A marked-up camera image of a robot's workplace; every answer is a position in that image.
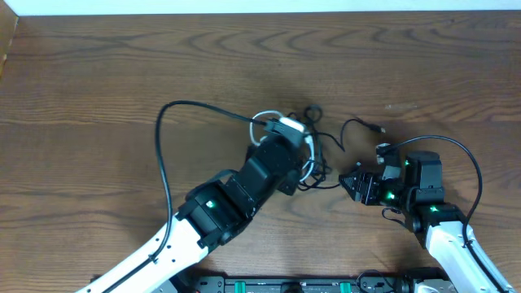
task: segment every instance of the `robotic arm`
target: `robotic arm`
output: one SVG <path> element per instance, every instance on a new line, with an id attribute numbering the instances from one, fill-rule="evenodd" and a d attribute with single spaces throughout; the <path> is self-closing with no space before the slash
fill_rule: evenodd
<path id="1" fill-rule="evenodd" d="M 300 147 L 310 136 L 304 125 L 286 117 L 268 121 L 265 130 L 268 136 L 248 150 L 238 172 L 225 170 L 186 196 L 172 218 L 168 242 L 157 257 L 151 253 L 162 243 L 167 225 L 78 292 L 151 292 L 243 232 L 276 190 L 293 195 L 302 173 Z M 228 174 L 231 176 L 223 183 L 220 178 Z"/>
<path id="2" fill-rule="evenodd" d="M 410 152 L 405 159 L 403 181 L 401 159 L 395 147 L 388 144 L 377 147 L 377 160 L 385 165 L 381 174 L 357 168 L 339 176 L 340 184 L 354 201 L 388 207 L 382 211 L 386 219 L 387 211 L 403 213 L 405 222 L 388 220 L 414 233 L 422 247 L 438 260 L 458 292 L 514 291 L 478 244 L 467 218 L 457 206 L 444 201 L 438 154 Z"/>
<path id="3" fill-rule="evenodd" d="M 160 118 L 168 107 L 176 104 L 206 107 L 241 120 L 259 122 L 206 104 L 172 102 L 163 107 L 158 117 L 155 133 L 158 154 Z M 172 215 L 154 237 L 78 292 L 153 292 L 172 276 L 200 262 L 219 245 L 225 245 L 239 235 L 276 190 L 293 195 L 299 182 L 313 171 L 312 135 L 305 125 L 287 117 L 269 120 L 265 130 L 269 134 L 258 146 L 248 149 L 245 164 L 238 172 L 222 171 L 195 187 L 178 208 L 178 213 Z M 303 142 L 309 144 L 312 153 L 311 160 L 305 163 L 300 158 Z M 514 292 L 475 240 L 468 225 L 471 213 L 465 217 L 458 207 L 444 202 L 440 157 L 429 151 L 409 153 L 402 180 L 399 145 L 377 148 L 378 162 L 385 165 L 382 173 L 357 168 L 350 174 L 340 175 L 339 184 L 354 201 L 386 206 L 384 217 L 388 210 L 403 213 L 405 222 L 391 220 L 415 234 L 420 244 L 441 264 L 458 292 Z M 306 168 L 308 171 L 302 177 L 302 170 Z M 481 190 L 482 180 L 476 169 Z M 171 203 L 166 175 L 161 170 L 167 200 Z M 223 182 L 221 179 L 225 176 L 229 177 Z M 429 283 L 429 279 L 436 278 L 416 271 L 405 277 L 406 281 L 395 284 L 393 290 L 399 293 L 437 292 Z"/>

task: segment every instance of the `wooden table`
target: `wooden table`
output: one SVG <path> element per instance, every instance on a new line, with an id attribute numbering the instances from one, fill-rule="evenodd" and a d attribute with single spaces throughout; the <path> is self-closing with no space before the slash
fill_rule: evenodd
<path id="1" fill-rule="evenodd" d="M 165 221 L 153 129 L 176 99 L 246 116 L 320 104 L 318 128 L 357 125 L 336 169 L 374 161 L 376 141 L 460 140 L 484 195 L 472 227 L 521 290 L 521 12 L 24 17 L 0 85 L 0 291 L 74 291 Z M 195 107 L 167 114 L 163 148 L 175 206 L 239 168 L 247 126 Z M 446 199 L 467 212 L 475 171 L 447 142 Z M 381 208 L 342 189 L 274 195 L 249 228 L 200 266 L 229 275 L 357 275 L 436 265 Z"/>

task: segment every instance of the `cable connector plug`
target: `cable connector plug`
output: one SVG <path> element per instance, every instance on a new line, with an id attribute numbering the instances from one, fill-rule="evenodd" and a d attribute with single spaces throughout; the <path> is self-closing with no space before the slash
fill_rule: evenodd
<path id="1" fill-rule="evenodd" d="M 384 127 L 381 127 L 380 125 L 376 125 L 376 124 L 366 124 L 367 128 L 370 129 L 371 131 L 375 131 L 376 133 L 385 133 L 385 128 Z"/>
<path id="2" fill-rule="evenodd" d="M 313 144 L 313 135 L 311 135 L 311 133 L 307 134 L 306 137 L 304 138 L 304 142 L 309 145 Z"/>
<path id="3" fill-rule="evenodd" d="M 388 143 L 382 143 L 376 146 L 376 157 L 379 161 L 379 164 L 383 164 L 383 157 L 394 148 L 395 147 L 393 145 L 390 145 Z"/>
<path id="4" fill-rule="evenodd" d="M 304 141 L 305 126 L 301 123 L 289 119 L 286 117 L 280 120 L 271 119 L 266 122 L 264 130 L 270 133 L 280 134 L 290 141 L 295 148 L 300 148 L 300 145 Z"/>

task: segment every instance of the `black cable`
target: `black cable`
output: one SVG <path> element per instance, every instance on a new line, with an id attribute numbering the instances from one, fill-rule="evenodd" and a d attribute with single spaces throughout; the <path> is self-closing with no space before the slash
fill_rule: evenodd
<path id="1" fill-rule="evenodd" d="M 361 272 L 361 274 L 358 275 L 358 278 L 357 280 L 355 281 L 355 285 L 358 287 L 358 289 L 360 289 L 360 292 L 362 293 L 368 293 L 367 291 L 365 291 L 364 289 L 361 288 L 360 286 L 360 278 L 365 275 L 366 273 L 377 273 L 378 275 L 380 275 L 380 277 L 385 281 L 385 283 L 391 287 L 391 290 L 390 291 L 387 291 L 387 292 L 384 292 L 384 293 L 392 293 L 394 292 L 394 284 L 391 284 L 384 276 L 382 273 L 380 273 L 380 271 L 378 271 L 377 269 L 367 269 L 363 272 Z"/>
<path id="2" fill-rule="evenodd" d="M 161 137 L 160 137 L 160 131 L 161 131 L 161 120 L 163 119 L 164 113 L 173 106 L 176 105 L 191 105 L 191 106 L 197 106 L 197 107 L 205 107 L 207 109 L 213 110 L 217 113 L 226 115 L 231 118 L 239 119 L 246 122 L 252 122 L 254 124 L 258 125 L 266 125 L 264 121 L 254 120 L 251 118 L 247 118 L 232 112 L 228 112 L 227 110 L 221 109 L 216 106 L 208 105 L 206 103 L 200 103 L 195 101 L 173 101 L 171 103 L 168 103 L 164 105 L 160 113 L 157 116 L 157 119 L 155 120 L 155 155 L 157 157 L 157 163 L 160 167 L 161 172 L 161 179 L 163 180 L 163 186 L 164 186 L 164 192 L 166 195 L 166 205 L 167 205 L 167 222 L 166 222 L 166 231 L 164 232 L 163 241 L 161 241 L 160 246 L 157 248 L 157 250 L 148 256 L 146 260 L 144 260 L 140 265 L 138 265 L 135 269 L 131 270 L 129 273 L 127 273 L 125 276 L 123 276 L 121 279 L 119 279 L 117 282 L 112 284 L 110 287 L 108 287 L 103 293 L 108 293 L 116 289 L 119 285 L 121 285 L 124 281 L 128 280 L 132 276 L 134 276 L 139 270 L 150 264 L 152 261 L 156 261 L 157 256 L 163 251 L 164 247 L 166 246 L 166 243 L 169 240 L 170 237 L 170 230 L 172 229 L 172 217 L 173 217 L 173 205 L 172 205 L 172 196 L 170 195 L 170 187 L 169 187 L 169 181 L 166 176 L 166 170 L 164 168 L 164 161 L 163 161 L 163 155 L 161 153 Z"/>
<path id="3" fill-rule="evenodd" d="M 310 105 L 304 109 L 303 117 L 304 119 L 300 119 L 299 116 L 292 112 L 288 114 L 288 117 L 294 117 L 294 119 L 298 120 L 299 122 L 306 125 L 309 131 L 309 135 L 313 136 L 313 141 L 317 144 L 317 158 L 314 160 L 314 170 L 311 173 L 311 178 L 315 180 L 314 183 L 309 185 L 307 182 L 301 182 L 297 186 L 297 188 L 300 191 L 306 191 L 310 189 L 320 189 L 320 190 L 327 190 L 327 189 L 333 189 L 340 184 L 335 184 L 333 186 L 320 186 L 325 180 L 326 176 L 329 175 L 332 171 L 332 168 L 327 165 L 326 158 L 324 158 L 323 152 L 322 152 L 322 141 L 319 138 L 319 135 L 326 135 L 335 140 L 337 145 L 342 149 L 342 147 L 338 144 L 335 137 L 332 136 L 329 133 L 321 133 L 318 132 L 315 128 L 315 124 L 320 121 L 322 118 L 322 109 L 318 105 Z"/>
<path id="4" fill-rule="evenodd" d="M 478 194 L 476 195 L 474 203 L 472 204 L 471 210 L 466 215 L 465 222 L 463 223 L 463 229 L 462 229 L 463 242 L 464 242 L 464 245 L 468 247 L 469 252 L 471 253 L 472 257 L 474 257 L 475 262 L 483 270 L 485 275 L 487 275 L 488 279 L 490 279 L 490 281 L 494 284 L 494 286 L 497 288 L 497 290 L 499 292 L 507 292 L 501 287 L 499 282 L 488 271 L 487 267 L 484 265 L 484 263 L 481 261 L 481 259 L 478 257 L 478 255 L 475 253 L 474 248 L 472 247 L 472 241 L 469 241 L 468 235 L 466 234 L 466 228 L 469 225 L 469 221 L 471 220 L 471 217 L 474 214 L 474 211 L 478 207 L 479 200 L 481 199 L 481 194 L 483 193 L 483 177 L 481 175 L 481 169 L 479 168 L 478 161 L 475 159 L 474 155 L 472 155 L 471 151 L 469 149 L 467 149 L 465 146 L 463 146 L 463 144 L 461 144 L 459 141 L 452 139 L 452 138 L 447 138 L 445 136 L 440 136 L 440 135 L 423 135 L 423 136 L 419 136 L 416 138 L 411 138 L 409 140 L 406 140 L 404 142 L 400 142 L 400 143 L 397 143 L 397 144 L 394 144 L 391 146 L 384 146 L 381 149 L 383 152 L 387 152 L 389 150 L 394 150 L 398 147 L 402 147 L 407 143 L 416 142 L 418 140 L 428 139 L 428 138 L 440 139 L 440 140 L 445 140 L 447 142 L 451 142 L 451 143 L 457 145 L 458 147 L 461 147 L 466 152 L 466 154 L 469 156 L 469 158 L 471 159 L 472 164 L 474 165 L 475 171 L 478 175 Z"/>
<path id="5" fill-rule="evenodd" d="M 315 167 L 316 169 L 313 170 L 313 172 L 312 172 L 312 178 L 315 180 L 315 182 L 312 183 L 311 185 L 309 185 L 305 181 L 301 182 L 299 184 L 299 186 L 297 187 L 301 191 L 306 191 L 306 190 L 310 190 L 310 189 L 320 189 L 320 190 L 333 189 L 333 188 L 340 186 L 339 183 L 337 183 L 333 186 L 320 186 L 320 184 L 322 184 L 322 182 L 324 182 L 326 180 L 326 175 L 330 174 L 331 167 L 329 167 L 327 165 L 326 159 L 323 156 L 322 140 L 319 138 L 319 136 L 326 136 L 326 137 L 332 139 L 333 142 L 335 142 L 336 146 L 340 150 L 342 150 L 342 152 L 345 152 L 344 130 L 349 122 L 356 121 L 357 123 L 360 123 L 361 125 L 368 128 L 369 130 L 375 131 L 377 133 L 385 132 L 384 128 L 382 128 L 378 125 L 367 123 L 367 122 L 363 121 L 362 119 L 356 117 L 356 118 L 348 119 L 344 122 L 344 124 L 342 125 L 342 129 L 340 130 L 340 141 L 339 141 L 330 133 L 320 132 L 320 131 L 317 131 L 317 129 L 315 128 L 315 125 L 320 121 L 320 119 L 322 118 L 322 115 L 323 115 L 322 109 L 318 105 L 310 105 L 310 106 L 306 107 L 304 109 L 304 113 L 303 113 L 304 119 L 300 119 L 299 116 L 295 112 L 291 112 L 290 114 L 287 115 L 288 117 L 292 117 L 292 118 L 294 117 L 296 120 L 298 120 L 299 122 L 306 125 L 306 127 L 308 128 L 308 130 L 310 132 L 310 135 L 313 135 L 313 140 L 317 143 L 317 160 L 315 160 L 315 166 L 318 166 L 318 168 Z"/>
<path id="6" fill-rule="evenodd" d="M 398 219 L 393 219 L 393 218 L 390 218 L 390 217 L 386 217 L 385 216 L 385 212 L 386 211 L 391 211 L 391 212 L 394 212 L 396 215 L 401 215 L 401 211 L 399 209 L 396 209 L 396 208 L 384 208 L 382 210 L 382 216 L 383 216 L 384 219 L 396 222 L 396 223 L 400 224 L 402 227 L 407 229 L 407 226 L 405 226 L 405 223 L 403 221 L 400 221 Z"/>
<path id="7" fill-rule="evenodd" d="M 375 131 L 377 133 L 385 133 L 385 129 L 383 127 L 380 127 L 380 126 L 375 125 L 375 124 L 367 123 L 367 122 L 365 122 L 364 120 L 362 120 L 362 119 L 360 119 L 358 117 L 347 119 L 344 122 L 344 124 L 342 125 L 342 129 L 340 130 L 340 148 L 343 151 L 344 151 L 344 130 L 345 130 L 345 127 L 348 126 L 348 123 L 351 122 L 351 121 L 356 121 L 359 124 L 364 125 L 368 129 L 373 130 L 373 131 Z"/>

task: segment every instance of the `white wall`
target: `white wall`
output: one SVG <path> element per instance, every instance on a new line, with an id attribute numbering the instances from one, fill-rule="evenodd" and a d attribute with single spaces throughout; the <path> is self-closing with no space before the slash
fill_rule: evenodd
<path id="1" fill-rule="evenodd" d="M 519 10 L 521 0 L 5 0 L 22 15 Z"/>

